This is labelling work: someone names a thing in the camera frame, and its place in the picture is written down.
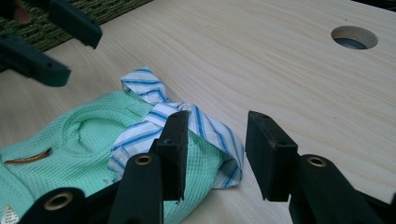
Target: shirt label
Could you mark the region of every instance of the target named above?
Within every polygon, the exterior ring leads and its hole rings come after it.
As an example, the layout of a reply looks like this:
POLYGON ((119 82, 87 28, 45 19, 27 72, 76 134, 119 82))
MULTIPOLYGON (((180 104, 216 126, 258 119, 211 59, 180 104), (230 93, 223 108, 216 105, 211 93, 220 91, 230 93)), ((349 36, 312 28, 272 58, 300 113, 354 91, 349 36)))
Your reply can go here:
POLYGON ((18 215, 7 205, 1 218, 1 224, 17 224, 19 220, 18 215))

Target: circular hole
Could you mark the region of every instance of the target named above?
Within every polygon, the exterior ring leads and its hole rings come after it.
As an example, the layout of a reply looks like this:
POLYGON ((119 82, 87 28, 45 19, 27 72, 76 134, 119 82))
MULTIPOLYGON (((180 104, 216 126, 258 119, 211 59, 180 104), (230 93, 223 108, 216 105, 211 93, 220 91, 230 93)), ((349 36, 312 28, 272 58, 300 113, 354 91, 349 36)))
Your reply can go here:
POLYGON ((318 157, 310 157, 308 162, 317 167, 325 167, 327 165, 326 161, 318 157))
POLYGON ((340 26, 332 30, 332 39, 349 49, 371 49, 378 44, 376 35, 358 26, 340 26))
POLYGON ((59 193, 44 203, 44 208, 48 211, 54 211, 67 206, 73 200, 73 194, 69 191, 59 193))
POLYGON ((134 160, 134 162, 138 165, 147 165, 151 163, 152 158, 150 156, 140 156, 134 160))

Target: table hole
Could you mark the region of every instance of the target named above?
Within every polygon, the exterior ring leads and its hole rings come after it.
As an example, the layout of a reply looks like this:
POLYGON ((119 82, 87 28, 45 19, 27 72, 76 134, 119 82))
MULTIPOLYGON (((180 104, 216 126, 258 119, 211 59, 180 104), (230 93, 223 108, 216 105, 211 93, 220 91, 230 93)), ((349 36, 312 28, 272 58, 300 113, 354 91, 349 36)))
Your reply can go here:
POLYGON ((371 49, 378 44, 376 35, 358 26, 340 26, 332 30, 332 39, 349 49, 371 49))

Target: wooden table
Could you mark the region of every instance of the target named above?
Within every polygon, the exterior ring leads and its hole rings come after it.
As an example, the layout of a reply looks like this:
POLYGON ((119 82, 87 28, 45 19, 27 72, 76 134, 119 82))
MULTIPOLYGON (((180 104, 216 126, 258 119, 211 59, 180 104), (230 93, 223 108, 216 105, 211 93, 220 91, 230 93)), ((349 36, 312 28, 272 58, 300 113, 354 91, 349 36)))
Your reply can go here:
MULTIPOLYGON (((396 190, 396 13, 347 0, 155 0, 103 25, 96 50, 48 51, 73 73, 50 88, 0 74, 0 142, 31 137, 65 111, 120 90, 149 66, 173 101, 197 104, 242 139, 248 111, 271 116, 299 145, 333 161, 352 185, 389 203, 396 190), (339 26, 373 32, 347 49, 339 26)), ((248 162, 238 188, 212 190, 184 223, 290 223, 261 198, 248 162)))

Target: black plastic part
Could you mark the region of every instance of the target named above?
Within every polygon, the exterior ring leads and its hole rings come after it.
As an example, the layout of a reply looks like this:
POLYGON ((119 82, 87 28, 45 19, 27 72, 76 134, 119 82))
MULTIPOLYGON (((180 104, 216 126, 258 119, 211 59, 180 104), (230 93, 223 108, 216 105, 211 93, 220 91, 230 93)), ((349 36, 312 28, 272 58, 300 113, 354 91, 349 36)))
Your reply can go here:
POLYGON ((380 7, 396 12, 396 0, 352 0, 372 7, 380 7))
POLYGON ((45 85, 66 85, 70 70, 10 34, 0 35, 0 63, 45 85))
POLYGON ((14 11, 16 9, 14 0, 1 0, 0 1, 0 16, 7 19, 14 19, 14 11))
POLYGON ((142 153, 128 160, 109 224, 163 223, 160 158, 142 153))
POLYGON ((83 224, 87 223, 86 201, 84 192, 75 188, 55 189, 41 196, 33 206, 21 218, 20 224, 83 224), (71 195, 71 201, 67 203, 65 195, 71 195), (48 210, 45 204, 51 202, 48 210), (55 209, 57 205, 65 203, 65 206, 55 209))
POLYGON ((289 211, 293 224, 315 224, 315 215, 305 198, 305 194, 298 182, 292 187, 292 197, 290 197, 289 211))
POLYGON ((379 201, 378 199, 362 192, 359 192, 359 194, 385 223, 396 223, 396 194, 393 195, 391 204, 379 201))
MULTIPOLYGON (((317 223, 383 223, 331 161, 303 155, 296 177, 317 223)), ((297 201, 301 198, 291 197, 297 201)), ((291 218, 293 222, 303 223, 297 216, 291 218)))
POLYGON ((189 112, 179 111, 168 117, 160 138, 150 152, 161 158, 163 170, 163 199, 184 199, 187 169, 189 112))
POLYGON ((106 224, 113 207, 120 181, 101 189, 87 198, 88 223, 106 224))
POLYGON ((64 0, 50 1, 48 20, 94 49, 102 37, 102 30, 95 21, 64 0))
POLYGON ((270 117, 249 111, 247 159, 256 176, 262 198, 286 202, 298 159, 297 144, 270 117))

